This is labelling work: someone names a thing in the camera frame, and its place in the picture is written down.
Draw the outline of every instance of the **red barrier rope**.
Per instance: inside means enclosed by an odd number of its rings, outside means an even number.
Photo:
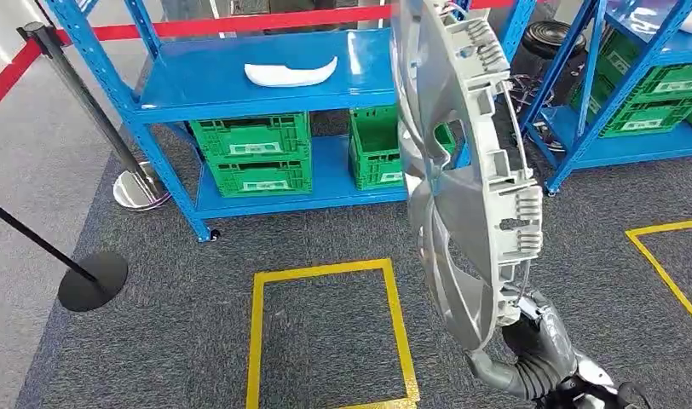
[[[40,48],[29,40],[25,47],[14,57],[12,62],[0,72],[0,101],[12,89],[14,83],[22,77],[27,68],[40,56]]]
[[[500,8],[511,6],[513,0],[473,0],[472,9]],[[253,14],[222,19],[170,21],[155,23],[155,31],[161,37],[197,37],[219,32],[257,32],[267,29],[299,26],[320,26],[354,21],[379,20],[391,17],[391,6],[348,7],[333,10],[299,11],[283,14]],[[94,27],[101,41],[139,38],[135,25]],[[63,30],[58,30],[63,43],[70,39]],[[31,40],[15,56],[12,63],[0,72],[0,101],[12,89],[27,68],[40,55],[40,49]]]

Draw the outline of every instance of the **floor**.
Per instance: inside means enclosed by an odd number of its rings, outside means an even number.
[[[96,8],[92,23],[127,21],[124,5],[116,3]],[[160,18],[159,3],[148,5]],[[111,43],[106,49],[124,80],[135,84],[145,61],[141,43]],[[66,53],[119,126],[78,53]],[[71,253],[110,153],[83,108],[40,59],[0,105],[0,205]],[[61,274],[61,264],[0,221],[0,408],[14,406]]]
[[[101,6],[94,24],[126,21]],[[135,84],[142,46],[107,50]],[[314,132],[333,132],[321,126]],[[187,149],[159,135],[194,187]],[[0,106],[0,204],[75,257],[120,252],[131,276],[106,308],[68,313],[54,304],[62,267],[0,222],[0,407],[242,407],[253,273],[382,257],[395,265],[419,407],[530,407],[469,374],[426,297],[404,204],[220,220],[222,240],[199,245],[172,204],[119,209],[109,189],[120,171],[46,61],[36,63]],[[692,317],[624,233],[692,219],[692,158],[581,172],[545,201],[545,219],[533,284],[574,343],[613,377],[643,383],[654,407],[692,407]],[[692,301],[692,229],[643,242]],[[402,397],[383,286],[374,271],[267,285],[261,407]],[[499,336],[489,348],[508,357]]]

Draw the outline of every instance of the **white label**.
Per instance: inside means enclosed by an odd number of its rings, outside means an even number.
[[[622,130],[648,130],[662,125],[662,119],[650,119],[648,121],[632,121],[622,125]]]
[[[630,69],[630,63],[625,61],[621,55],[617,54],[617,51],[612,51],[609,53],[607,60],[612,63],[615,70],[622,72],[623,74]]]
[[[244,143],[230,146],[232,155],[247,155],[249,153],[280,153],[283,152],[278,142]]]
[[[590,95],[590,105],[589,105],[589,108],[590,108],[590,111],[592,111],[592,113],[597,113],[597,112],[599,112],[599,110],[602,108],[602,105],[600,105],[600,103],[597,102],[597,100],[595,100],[594,98],[592,98],[591,95]]]
[[[243,190],[252,192],[255,190],[284,190],[288,187],[288,181],[245,181]]]
[[[658,94],[660,92],[688,91],[690,89],[692,89],[692,80],[691,81],[673,81],[673,82],[665,81],[664,83],[657,84],[657,87],[652,92],[654,94]]]
[[[381,175],[381,181],[379,181],[379,183],[385,183],[387,181],[401,181],[403,179],[404,174],[401,172],[383,173]]]

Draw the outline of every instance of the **yellow floor marking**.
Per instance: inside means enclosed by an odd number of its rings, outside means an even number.
[[[247,409],[258,408],[258,394],[261,383],[261,347],[262,347],[262,323],[263,323],[263,287],[266,283],[283,281],[287,279],[304,279],[318,277],[320,275],[355,273],[364,270],[381,270],[386,284],[386,297],[389,301],[391,322],[394,326],[396,350],[401,363],[401,372],[404,377],[404,386],[407,392],[406,398],[385,400],[381,402],[366,403],[346,406],[343,409],[416,409],[416,402],[420,399],[416,372],[413,368],[412,355],[409,350],[407,329],[404,326],[404,317],[401,314],[399,293],[396,290],[396,279],[391,260],[382,258],[362,262],[345,262],[327,266],[296,268],[292,270],[270,273],[256,273],[253,278],[253,301],[251,310],[251,350],[248,357],[248,385],[246,387],[245,407]]]
[[[650,252],[639,239],[639,236],[643,234],[663,233],[674,230],[683,230],[685,228],[692,228],[692,220],[686,222],[661,224],[659,226],[648,226],[645,228],[634,228],[632,230],[627,230],[625,233],[627,234],[627,237],[630,238],[632,243],[634,243],[637,249],[640,250],[645,257],[647,257],[647,260],[650,262],[650,264],[652,264],[653,267],[655,267],[657,274],[659,274],[662,280],[665,281],[665,284],[667,284],[667,287],[672,291],[672,294],[675,295],[675,297],[683,304],[683,306],[685,307],[685,309],[687,309],[690,315],[692,315],[692,302],[690,302],[687,299],[684,293],[679,289],[678,285],[675,284],[675,281],[672,280],[670,274],[667,273],[667,271],[662,267],[660,262],[657,261],[652,252]]]

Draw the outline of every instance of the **gray carpet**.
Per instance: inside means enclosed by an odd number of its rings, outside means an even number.
[[[194,191],[191,151],[156,132]],[[95,312],[55,303],[17,407],[243,407],[253,274],[382,257],[395,266],[418,407],[532,407],[470,375],[427,295],[403,203],[216,220],[222,238],[199,244],[173,204],[118,208],[109,191],[119,172],[111,159],[75,257],[120,252],[128,284]],[[692,317],[624,232],[687,219],[692,158],[583,171],[545,200],[545,250],[533,265],[534,286],[559,307],[574,344],[618,382],[642,383],[659,408],[692,407]],[[645,243],[692,299],[692,232],[659,239]],[[403,396],[380,274],[271,283],[265,295],[261,407]],[[488,349],[510,358],[499,334]]]

